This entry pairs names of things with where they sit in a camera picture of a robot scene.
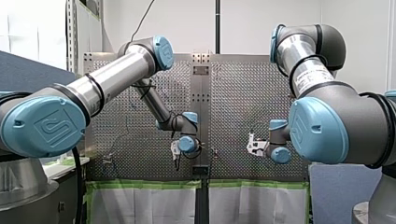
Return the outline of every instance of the white panel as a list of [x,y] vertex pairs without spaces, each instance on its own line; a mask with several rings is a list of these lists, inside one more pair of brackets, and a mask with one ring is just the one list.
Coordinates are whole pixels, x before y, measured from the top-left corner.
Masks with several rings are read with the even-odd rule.
[[78,73],[84,73],[84,53],[90,52],[90,12],[78,1]]
[[102,52],[102,22],[90,14],[90,52]]
[[271,33],[280,23],[288,26],[320,23],[320,1],[221,1],[220,51],[225,54],[269,54]]
[[389,0],[322,0],[322,22],[346,41],[346,64],[337,79],[358,92],[386,91]]
[[[128,42],[150,0],[105,0],[104,25],[111,49]],[[155,1],[135,39],[164,35],[177,53],[215,47],[215,1]]]

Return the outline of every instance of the white wall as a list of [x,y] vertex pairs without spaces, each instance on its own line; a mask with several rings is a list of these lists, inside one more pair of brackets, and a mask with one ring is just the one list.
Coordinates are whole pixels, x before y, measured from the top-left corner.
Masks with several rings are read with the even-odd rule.
[[[104,0],[106,51],[128,42],[151,0]],[[191,53],[215,46],[214,0],[155,1],[135,39],[164,35],[175,52]]]
[[357,91],[387,90],[391,1],[322,0],[322,22],[337,28],[346,41],[346,64],[337,79]]
[[[104,0],[105,50],[118,51],[150,0]],[[319,0],[221,1],[221,53],[268,54],[272,30],[320,22]],[[215,0],[155,1],[135,38],[165,35],[175,52],[215,51]]]
[[[346,40],[346,65],[338,79],[357,91],[384,92],[391,85],[396,88],[396,59],[389,51],[392,1],[223,0],[221,53],[269,54],[277,24],[327,23]],[[104,0],[104,51],[118,51],[129,41],[149,2]],[[165,35],[178,53],[215,51],[214,7],[215,0],[155,1],[135,38]],[[393,63],[395,78],[390,79]]]
[[280,23],[320,23],[320,1],[221,1],[221,53],[269,54],[271,33]]

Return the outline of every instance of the blue logo cap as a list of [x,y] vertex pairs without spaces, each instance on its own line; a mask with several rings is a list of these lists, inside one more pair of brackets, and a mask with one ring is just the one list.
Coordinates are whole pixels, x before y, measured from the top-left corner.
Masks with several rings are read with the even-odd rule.
[[178,139],[178,149],[185,153],[191,153],[196,149],[195,141],[189,136],[183,136]]
[[276,163],[286,164],[289,163],[291,154],[286,147],[277,147],[271,152],[271,159]]
[[154,53],[161,70],[168,70],[174,62],[174,53],[171,43],[162,35],[156,35],[153,39]]
[[7,113],[1,138],[13,153],[31,158],[59,156],[72,149],[85,132],[85,117],[70,100],[41,96]]

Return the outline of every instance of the black cable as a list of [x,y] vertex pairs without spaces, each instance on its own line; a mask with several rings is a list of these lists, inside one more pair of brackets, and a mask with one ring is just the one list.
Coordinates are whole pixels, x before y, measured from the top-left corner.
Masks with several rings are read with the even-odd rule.
[[142,23],[143,23],[143,21],[145,20],[146,16],[148,15],[149,10],[151,9],[151,6],[152,6],[152,4],[154,3],[154,1],[155,1],[155,0],[152,0],[152,1],[150,2],[150,4],[148,5],[148,9],[146,10],[145,14],[143,15],[142,19],[141,19],[140,22],[139,22],[139,25],[137,26],[136,30],[134,31],[134,33],[133,33],[132,36],[131,36],[131,41],[128,42],[128,43],[126,44],[126,46],[125,46],[124,54],[125,54],[126,50],[129,48],[129,46],[131,45],[131,43],[134,41],[134,36],[135,36],[135,35],[137,34],[137,32],[139,31],[140,26],[142,26]]
[[152,6],[152,4],[154,3],[154,1],[155,1],[155,0],[152,0],[152,1],[150,2],[150,4],[148,5],[148,9],[146,10],[145,14],[143,15],[142,19],[140,20],[139,25],[137,26],[136,31],[134,31],[134,33],[132,34],[131,42],[134,41],[134,36],[135,36],[135,35],[137,34],[137,32],[139,31],[140,26],[142,26],[142,23],[143,23],[144,19],[146,18],[146,16],[148,15],[149,10],[151,9],[151,6]]
[[105,93],[103,92],[102,87],[99,85],[99,83],[95,80],[95,78],[93,78],[90,74],[85,74],[85,76],[96,85],[96,88],[99,90],[100,93],[100,104],[99,104],[99,109],[96,111],[96,113],[94,113],[93,115],[91,115],[91,117],[95,117],[96,115],[98,115],[102,110],[103,107],[105,107]]
[[296,96],[296,93],[294,91],[293,88],[293,77],[294,77],[294,72],[297,70],[298,66],[300,66],[302,63],[305,63],[306,61],[313,59],[313,58],[319,58],[321,60],[321,62],[327,66],[327,59],[320,54],[312,54],[306,57],[303,57],[302,59],[300,59],[290,70],[290,75],[289,75],[289,87],[290,87],[290,91],[291,93]]
[[77,175],[77,211],[76,211],[75,223],[80,224],[82,217],[82,201],[84,197],[84,193],[82,190],[82,168],[81,168],[81,162],[79,161],[79,154],[77,148],[73,147],[72,152],[76,164],[76,175]]
[[181,161],[181,156],[178,155],[178,158],[175,159],[175,168],[176,168],[176,171],[179,171],[179,170],[180,170],[180,161]]
[[197,154],[195,155],[195,156],[193,156],[193,157],[189,157],[189,156],[187,156],[187,154],[186,153],[182,153],[183,154],[183,156],[185,157],[185,158],[187,158],[187,159],[189,159],[189,160],[194,160],[194,159],[196,159],[196,158],[198,158],[200,155],[201,155],[201,153],[202,153],[202,146],[201,146],[201,140],[199,140],[198,138],[195,138],[196,140],[198,140],[198,151],[197,151]]
[[135,87],[135,88],[147,88],[146,91],[142,94],[142,96],[140,96],[140,100],[145,98],[145,96],[149,93],[149,90],[151,90],[151,88],[154,88],[154,89],[157,88],[157,86],[152,85],[152,80],[151,79],[149,80],[149,84],[146,85],[146,86],[139,86],[139,85],[133,84],[132,87]]
[[376,100],[379,105],[381,106],[382,111],[384,112],[385,118],[387,120],[388,126],[388,141],[385,146],[384,153],[381,155],[379,160],[374,164],[366,165],[368,168],[377,169],[381,167],[389,158],[391,151],[393,150],[394,141],[395,141],[395,126],[396,126],[396,116],[395,116],[395,109],[393,105],[388,101],[388,99],[379,94],[375,94],[372,92],[364,92],[361,93],[360,96],[367,96],[369,98],[373,98]]
[[194,160],[194,159],[197,159],[200,155],[201,155],[201,152],[202,152],[202,150],[201,149],[198,149],[198,153],[195,155],[195,156],[193,156],[193,157],[189,157],[189,156],[187,156],[187,154],[186,153],[182,153],[183,154],[183,156],[185,157],[185,158],[187,158],[187,159],[189,159],[189,160]]

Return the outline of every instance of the metal frame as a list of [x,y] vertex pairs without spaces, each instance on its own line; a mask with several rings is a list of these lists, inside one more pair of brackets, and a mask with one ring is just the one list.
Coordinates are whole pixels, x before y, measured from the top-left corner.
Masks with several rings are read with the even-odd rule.
[[[105,65],[106,63],[113,61],[116,59],[116,54],[112,53],[86,53],[84,57],[85,68],[84,72],[89,73],[93,70],[96,70],[100,66]],[[221,144],[227,144],[229,140],[244,142],[245,138],[242,134],[246,134],[246,139],[248,140],[248,131],[247,127],[238,127],[240,129],[239,133],[232,133],[230,136],[225,136],[223,134],[222,129],[217,129],[217,126],[223,125],[227,130],[230,127],[227,126],[228,122],[238,122],[240,119],[245,119],[243,122],[245,124],[251,124],[257,121],[258,118],[265,117],[265,120],[259,120],[259,135],[261,137],[265,137],[267,132],[267,125],[269,119],[286,119],[288,116],[289,105],[291,104],[291,99],[288,98],[289,95],[289,87],[287,80],[283,80],[283,77],[277,72],[276,67],[269,64],[268,56],[248,56],[248,55],[215,55],[215,54],[177,54],[176,62],[179,61],[188,63],[186,69],[190,69],[190,90],[189,95],[185,101],[189,102],[189,108],[184,108],[186,110],[197,112],[199,115],[199,132],[198,139],[204,144],[204,148],[202,151],[202,155],[194,160],[191,165],[193,167],[200,169],[205,166],[210,166],[213,169],[208,170],[207,176],[195,175],[198,179],[203,178],[224,178],[224,179],[236,179],[236,178],[251,178],[251,179],[271,179],[277,181],[306,181],[308,179],[307,166],[309,164],[308,161],[302,160],[298,157],[297,153],[292,150],[293,159],[290,165],[274,165],[274,163],[270,159],[257,158],[252,155],[247,154],[245,146],[241,146],[236,151],[230,151],[231,148],[221,149],[217,148],[217,144],[219,145],[219,141],[222,141]],[[194,73],[195,67],[207,67],[208,73]],[[170,70],[169,75],[178,76],[177,69]],[[227,77],[219,77],[219,76],[228,76],[230,72],[230,79],[228,80],[227,86],[223,87],[222,83]],[[244,73],[247,73],[249,77],[243,77]],[[159,85],[164,85],[165,91],[172,91],[174,86],[171,84],[167,84],[167,79],[164,79],[162,74],[158,76],[162,76],[159,81]],[[261,77],[269,78],[265,84],[265,88],[269,88],[271,92],[266,92],[266,90],[262,89],[263,83],[261,83]],[[239,94],[246,94],[247,99],[243,100],[243,102],[231,102],[226,104],[235,104],[235,105],[227,105],[228,109],[232,109],[231,111],[226,111],[226,114],[219,114],[219,97],[221,100],[227,100],[227,95],[221,95],[221,90],[224,88],[238,88],[236,89]],[[178,105],[182,102],[178,101],[170,101],[168,105]],[[245,113],[240,109],[250,111],[249,113]],[[238,119],[233,119],[233,116],[239,116]],[[226,121],[221,121],[223,116],[228,116]],[[95,143],[93,142],[93,136],[91,136],[92,132],[87,131],[87,139],[86,139],[86,148],[87,155],[94,156]],[[238,139],[227,139],[230,137],[238,137]],[[224,161],[232,160],[233,166],[241,166],[241,170],[235,170],[232,165],[227,165],[223,163]],[[183,175],[181,179],[192,179],[194,174],[190,173],[190,175]],[[150,177],[146,176],[145,179],[156,179],[156,180],[178,180],[178,177],[167,175],[160,177]]]
[[67,71],[78,71],[78,28],[76,0],[66,2]]
[[[117,57],[117,54],[113,53],[86,53],[84,55],[84,73],[90,73],[99,67],[106,65],[106,63],[109,63],[111,61],[114,61]],[[196,201],[195,201],[195,224],[207,224],[209,223],[209,198],[208,198],[208,181],[210,178],[231,178],[231,179],[236,179],[236,178],[252,178],[252,179],[271,179],[271,180],[278,180],[278,181],[306,181],[308,178],[308,161],[303,161],[300,157],[296,157],[296,153],[293,152],[294,154],[294,160],[297,160],[297,163],[294,164],[294,166],[288,166],[288,165],[280,165],[280,167],[270,167],[270,168],[265,168],[265,163],[271,162],[269,159],[265,159],[264,161],[262,158],[255,158],[252,155],[249,155],[246,151],[246,149],[243,147],[241,148],[240,152],[237,151],[236,154],[239,154],[239,156],[242,154],[244,157],[248,157],[248,161],[253,162],[256,166],[258,166],[258,170],[264,170],[268,172],[269,170],[276,170],[278,173],[277,175],[273,176],[266,176],[266,175],[250,175],[246,176],[245,174],[242,173],[237,173],[234,172],[234,174],[230,174],[229,176],[223,175],[222,173],[219,172],[219,170],[214,169],[213,171],[211,168],[217,168],[217,166],[221,166],[222,164],[221,161],[227,160],[230,158],[222,158],[223,151],[222,149],[217,149],[215,148],[214,144],[214,139],[218,139],[220,141],[228,141],[229,139],[223,138],[224,136],[219,136],[219,130],[216,130],[216,126],[213,125],[214,122],[216,122],[214,119],[217,119],[219,114],[219,110],[216,108],[218,99],[217,97],[222,97],[221,94],[219,94],[219,87],[221,87],[221,82],[219,82],[219,79],[221,78],[221,70],[227,70],[227,66],[247,66],[247,67],[258,67],[261,70],[258,71],[253,71],[252,74],[254,76],[259,76],[262,74],[258,74],[260,72],[263,73],[268,73],[267,77],[272,78],[273,80],[280,80],[283,78],[276,70],[276,67],[269,63],[269,57],[268,56],[247,56],[247,55],[214,55],[214,54],[201,54],[201,53],[195,53],[195,54],[177,54],[176,55],[176,64],[174,66],[174,70],[170,70],[168,72],[168,75],[176,75],[179,73],[177,69],[179,69],[179,62],[185,62],[187,64],[188,69],[190,69],[189,76],[190,76],[190,90],[187,95],[186,101],[190,105],[190,111],[196,112],[199,115],[199,130],[197,137],[198,139],[201,140],[203,144],[203,151],[200,157],[195,159],[192,162],[189,163],[184,163],[183,165],[180,165],[180,169],[187,169],[188,166],[190,166],[191,169],[185,170],[188,172],[189,175],[179,175],[178,177],[175,176],[157,176],[155,178],[152,178],[152,176],[146,176],[143,177],[144,179],[153,179],[153,180],[179,180],[179,179],[197,179],[201,181],[201,187],[196,190]],[[247,92],[251,91],[249,89],[249,85],[252,85],[252,88],[257,88],[257,83],[249,83],[246,78],[247,77],[237,77],[239,79],[244,79],[247,83],[231,83],[232,85],[241,85],[244,87],[244,85],[247,85],[245,88],[247,88]],[[174,88],[171,84],[166,84],[165,79],[156,79],[154,80],[158,81],[158,85],[164,85],[165,86],[165,91],[171,91],[167,90],[167,88]],[[281,106],[284,106],[284,108],[272,108],[277,113],[275,112],[275,116],[271,117],[271,119],[285,119],[287,117],[288,109],[289,109],[289,104],[291,103],[291,100],[288,99],[289,95],[289,87],[288,87],[288,82],[285,79],[284,82],[277,82],[276,84],[276,90],[275,94],[280,94],[277,95],[276,97],[271,95],[270,98],[274,97],[275,99],[273,100],[275,103],[280,104]],[[121,94],[120,98],[122,97],[131,97],[130,92],[124,92]],[[175,102],[171,101],[171,104],[180,104],[180,102]],[[261,105],[261,102],[258,101],[258,103],[255,105],[247,105],[250,107],[255,108],[254,106],[257,106],[257,108],[262,108],[264,106],[268,105],[268,102],[264,102],[263,105]],[[254,114],[255,116],[263,116],[263,114]],[[267,132],[267,128],[265,125],[268,125],[269,120],[266,121],[266,124],[263,124],[261,127],[261,130],[263,132]],[[86,132],[86,155],[89,156],[95,156],[95,139],[93,135],[93,130],[95,129],[95,120],[93,121],[92,125],[87,129]],[[248,130],[245,132],[243,131],[243,134],[246,134],[248,140]],[[158,137],[153,136],[152,141],[155,141],[156,139],[159,139]],[[167,150],[168,148],[165,148],[164,150],[166,153],[169,154],[169,157],[167,158],[169,161],[171,160],[170,157],[170,151]],[[113,158],[104,158],[103,163],[95,163],[95,159],[91,163],[91,165],[104,165],[104,163],[112,163]],[[294,172],[297,175],[291,175],[288,174],[288,172]]]

